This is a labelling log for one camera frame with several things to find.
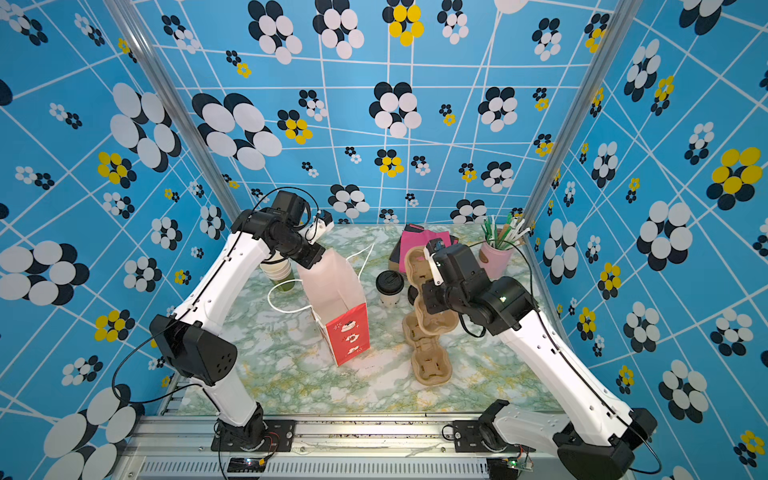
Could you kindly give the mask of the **red white gift bag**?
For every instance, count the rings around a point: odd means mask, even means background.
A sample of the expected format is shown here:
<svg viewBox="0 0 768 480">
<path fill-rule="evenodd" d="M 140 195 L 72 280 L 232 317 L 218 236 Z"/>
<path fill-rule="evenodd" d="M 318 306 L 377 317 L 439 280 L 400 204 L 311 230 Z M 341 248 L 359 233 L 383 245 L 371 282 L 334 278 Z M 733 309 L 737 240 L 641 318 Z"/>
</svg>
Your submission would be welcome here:
<svg viewBox="0 0 768 480">
<path fill-rule="evenodd" d="M 319 262 L 297 266 L 307 308 L 326 339 L 337 366 L 370 348 L 366 295 L 348 257 L 327 249 Z"/>
</svg>

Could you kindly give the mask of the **black coffee cup lid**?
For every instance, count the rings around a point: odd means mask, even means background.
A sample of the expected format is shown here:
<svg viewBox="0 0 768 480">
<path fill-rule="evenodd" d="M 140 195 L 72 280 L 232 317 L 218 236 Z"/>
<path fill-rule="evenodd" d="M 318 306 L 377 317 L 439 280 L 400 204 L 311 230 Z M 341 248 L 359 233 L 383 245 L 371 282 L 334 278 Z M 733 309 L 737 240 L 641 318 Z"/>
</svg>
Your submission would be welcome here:
<svg viewBox="0 0 768 480">
<path fill-rule="evenodd" d="M 399 272 L 385 270 L 377 275 L 375 286 L 381 295 L 395 296 L 402 292 L 405 281 Z"/>
</svg>

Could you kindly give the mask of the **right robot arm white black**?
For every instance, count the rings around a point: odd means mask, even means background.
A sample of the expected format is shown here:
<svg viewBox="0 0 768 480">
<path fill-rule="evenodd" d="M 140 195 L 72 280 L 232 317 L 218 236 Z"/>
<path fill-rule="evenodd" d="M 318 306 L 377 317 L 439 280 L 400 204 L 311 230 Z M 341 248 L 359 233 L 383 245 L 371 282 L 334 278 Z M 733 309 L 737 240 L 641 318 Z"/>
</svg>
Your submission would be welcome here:
<svg viewBox="0 0 768 480">
<path fill-rule="evenodd" d="M 422 291 L 431 314 L 450 310 L 499 338 L 547 387 L 563 412 L 548 417 L 497 400 L 479 417 L 493 452 L 511 446 L 557 457 L 576 479 L 621 479 L 635 451 L 647 446 L 658 422 L 611 393 L 546 320 L 516 279 L 491 280 L 466 245 L 431 240 L 424 257 L 432 271 Z"/>
</svg>

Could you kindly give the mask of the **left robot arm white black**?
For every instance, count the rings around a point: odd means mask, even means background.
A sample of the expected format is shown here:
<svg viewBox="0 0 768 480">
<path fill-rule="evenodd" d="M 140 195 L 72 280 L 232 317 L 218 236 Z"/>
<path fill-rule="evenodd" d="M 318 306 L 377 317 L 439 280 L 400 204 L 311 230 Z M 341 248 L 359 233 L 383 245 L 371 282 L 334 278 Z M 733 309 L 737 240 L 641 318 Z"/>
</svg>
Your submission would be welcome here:
<svg viewBox="0 0 768 480">
<path fill-rule="evenodd" d="M 219 436 L 230 435 L 248 449 L 262 443 L 266 427 L 261 405 L 235 370 L 237 348 L 221 335 L 226 316 L 252 273 L 275 254 L 305 269 L 320 262 L 325 249 L 318 240 L 332 221 L 303 189 L 278 187 L 271 193 L 270 205 L 245 209 L 234 220 L 222 251 L 190 296 L 150 324 L 150 339 L 165 362 L 217 408 Z"/>
</svg>

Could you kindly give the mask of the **green white paper cup stack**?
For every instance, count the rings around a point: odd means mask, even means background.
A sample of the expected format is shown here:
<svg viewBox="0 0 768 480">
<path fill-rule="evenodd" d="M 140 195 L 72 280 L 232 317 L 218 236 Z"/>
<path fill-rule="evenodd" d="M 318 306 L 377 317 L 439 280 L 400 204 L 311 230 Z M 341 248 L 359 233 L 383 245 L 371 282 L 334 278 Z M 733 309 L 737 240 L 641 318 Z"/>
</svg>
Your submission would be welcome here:
<svg viewBox="0 0 768 480">
<path fill-rule="evenodd" d="M 289 259 L 262 262 L 260 268 L 278 290 L 290 291 L 294 288 L 294 274 Z"/>
</svg>

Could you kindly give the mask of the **pink straw holder cup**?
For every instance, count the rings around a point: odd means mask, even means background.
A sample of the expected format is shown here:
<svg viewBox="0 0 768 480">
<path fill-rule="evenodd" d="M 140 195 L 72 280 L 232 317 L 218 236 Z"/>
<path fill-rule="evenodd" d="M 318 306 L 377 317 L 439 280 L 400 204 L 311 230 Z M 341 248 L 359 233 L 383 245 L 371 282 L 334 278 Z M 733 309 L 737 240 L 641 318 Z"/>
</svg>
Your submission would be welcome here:
<svg viewBox="0 0 768 480">
<path fill-rule="evenodd" d="M 499 250 L 487 242 L 481 244 L 478 252 L 479 264 L 491 280 L 505 275 L 511 257 L 511 250 Z"/>
</svg>

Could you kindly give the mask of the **pink napkin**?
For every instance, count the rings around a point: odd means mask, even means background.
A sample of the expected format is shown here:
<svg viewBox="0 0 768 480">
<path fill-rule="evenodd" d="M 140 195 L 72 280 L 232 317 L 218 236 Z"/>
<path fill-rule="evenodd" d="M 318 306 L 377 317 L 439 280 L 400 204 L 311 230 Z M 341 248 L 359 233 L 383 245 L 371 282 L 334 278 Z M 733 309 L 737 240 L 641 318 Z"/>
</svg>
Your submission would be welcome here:
<svg viewBox="0 0 768 480">
<path fill-rule="evenodd" d="M 400 253 L 399 253 L 399 271 L 401 273 L 406 272 L 405 259 L 407 253 L 416 247 L 424 247 L 431 240 L 440 239 L 446 246 L 451 246 L 455 243 L 453 237 L 448 232 L 434 232 L 431 230 L 421 231 L 404 231 L 400 240 Z"/>
</svg>

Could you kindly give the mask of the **brown cardboard cup carrier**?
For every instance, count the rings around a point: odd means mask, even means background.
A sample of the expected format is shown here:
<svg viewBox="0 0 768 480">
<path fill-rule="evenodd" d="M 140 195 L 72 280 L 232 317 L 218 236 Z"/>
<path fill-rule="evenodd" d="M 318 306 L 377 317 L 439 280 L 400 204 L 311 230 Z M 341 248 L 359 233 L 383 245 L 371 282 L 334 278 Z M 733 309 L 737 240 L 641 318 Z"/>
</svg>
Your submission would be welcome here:
<svg viewBox="0 0 768 480">
<path fill-rule="evenodd" d="M 404 317 L 402 328 L 406 343 L 413 349 L 411 365 L 416 380 L 425 386 L 447 383 L 453 369 L 440 336 L 427 334 L 419 326 L 415 312 Z"/>
</svg>

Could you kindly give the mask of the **white green straws bundle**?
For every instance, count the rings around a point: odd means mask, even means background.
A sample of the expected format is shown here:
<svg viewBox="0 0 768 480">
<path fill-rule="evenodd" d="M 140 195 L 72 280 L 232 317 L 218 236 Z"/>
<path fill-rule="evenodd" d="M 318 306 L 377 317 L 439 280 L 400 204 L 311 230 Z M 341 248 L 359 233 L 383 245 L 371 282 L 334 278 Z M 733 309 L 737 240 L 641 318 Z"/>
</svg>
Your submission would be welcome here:
<svg viewBox="0 0 768 480">
<path fill-rule="evenodd" d="M 508 214 L 504 218 L 486 217 L 481 222 L 484 242 L 496 250 L 507 250 L 517 245 L 531 228 L 522 214 Z"/>
</svg>

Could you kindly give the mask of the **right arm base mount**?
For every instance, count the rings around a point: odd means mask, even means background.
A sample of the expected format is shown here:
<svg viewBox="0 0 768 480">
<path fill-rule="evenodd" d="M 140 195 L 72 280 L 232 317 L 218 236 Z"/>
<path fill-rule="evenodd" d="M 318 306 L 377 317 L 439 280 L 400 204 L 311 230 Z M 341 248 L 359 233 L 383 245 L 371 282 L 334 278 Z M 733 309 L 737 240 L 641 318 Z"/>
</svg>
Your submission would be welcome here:
<svg viewBox="0 0 768 480">
<path fill-rule="evenodd" d="M 525 445 L 506 443 L 491 431 L 491 427 L 478 420 L 455 420 L 444 428 L 443 435 L 453 442 L 457 453 L 499 453 L 525 455 L 530 449 Z"/>
</svg>

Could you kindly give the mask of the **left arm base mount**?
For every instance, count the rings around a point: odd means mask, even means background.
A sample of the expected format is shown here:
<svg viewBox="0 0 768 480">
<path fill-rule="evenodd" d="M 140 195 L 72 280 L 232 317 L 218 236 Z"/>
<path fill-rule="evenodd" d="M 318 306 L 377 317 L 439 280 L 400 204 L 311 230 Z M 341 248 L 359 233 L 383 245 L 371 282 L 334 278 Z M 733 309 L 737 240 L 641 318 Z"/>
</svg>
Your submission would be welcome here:
<svg viewBox="0 0 768 480">
<path fill-rule="evenodd" d="M 214 452 L 289 452 L 295 437 L 295 420 L 257 419 L 244 427 L 217 420 L 210 449 Z"/>
</svg>

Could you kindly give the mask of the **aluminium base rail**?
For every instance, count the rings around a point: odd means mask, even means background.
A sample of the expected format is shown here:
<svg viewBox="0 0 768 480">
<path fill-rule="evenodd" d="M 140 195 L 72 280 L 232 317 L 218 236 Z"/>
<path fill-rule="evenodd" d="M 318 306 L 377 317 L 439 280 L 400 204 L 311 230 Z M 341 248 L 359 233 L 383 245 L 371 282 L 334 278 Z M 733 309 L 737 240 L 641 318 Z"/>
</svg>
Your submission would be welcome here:
<svg viewBox="0 0 768 480">
<path fill-rule="evenodd" d="M 118 460 L 116 479 L 568 479 L 560 460 L 457 453 L 443 435 L 477 414 L 272 416 L 295 420 L 289 452 L 217 452 L 211 417 L 148 417 Z"/>
</svg>

